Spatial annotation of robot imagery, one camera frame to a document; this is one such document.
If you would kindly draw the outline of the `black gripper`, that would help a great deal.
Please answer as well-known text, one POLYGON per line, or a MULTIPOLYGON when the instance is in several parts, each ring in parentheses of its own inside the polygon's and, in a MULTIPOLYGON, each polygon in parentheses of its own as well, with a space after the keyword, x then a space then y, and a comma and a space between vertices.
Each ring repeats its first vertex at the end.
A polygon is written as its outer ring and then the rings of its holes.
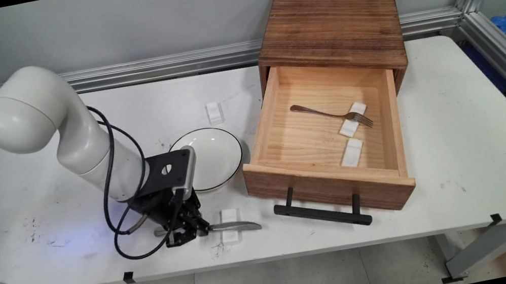
POLYGON ((130 209, 139 213, 141 217, 133 225, 136 231, 146 220, 153 220, 166 231, 171 232, 166 239, 166 248, 178 247, 198 237, 209 234, 207 220, 200 212, 200 201, 195 189, 185 190, 181 195, 172 189, 165 189, 131 198, 130 209))

